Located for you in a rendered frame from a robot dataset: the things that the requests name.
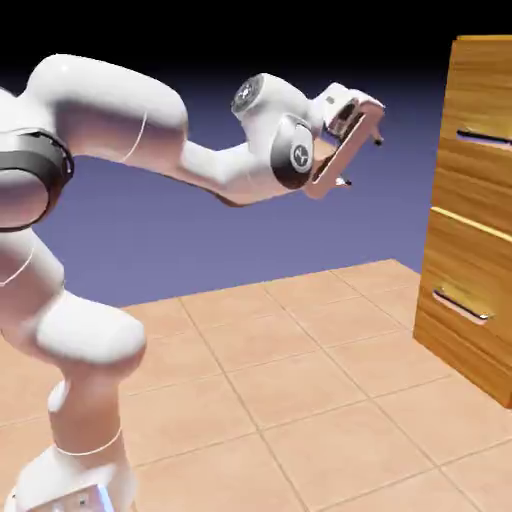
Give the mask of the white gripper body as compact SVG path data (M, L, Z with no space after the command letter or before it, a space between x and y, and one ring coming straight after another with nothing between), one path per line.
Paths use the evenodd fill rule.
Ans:
M326 97L326 101L323 130L314 145L313 171L304 189L312 199L322 199L335 188L349 188L336 187L336 178L344 176L367 141L373 142L372 125L378 123L380 128L385 114L385 106L373 97Z

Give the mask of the light wood cabinet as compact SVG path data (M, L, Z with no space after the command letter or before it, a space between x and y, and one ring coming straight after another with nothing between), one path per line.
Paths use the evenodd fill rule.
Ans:
M512 409L512 35L452 44L413 334Z

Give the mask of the wood drawer front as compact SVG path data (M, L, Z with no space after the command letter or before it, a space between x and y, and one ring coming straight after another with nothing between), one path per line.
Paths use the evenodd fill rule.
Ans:
M432 190L434 207L512 237L512 148L458 130L512 139L512 35L453 42Z
M432 297L443 288L492 318L477 325ZM502 406L512 409L512 237L433 207L414 338Z

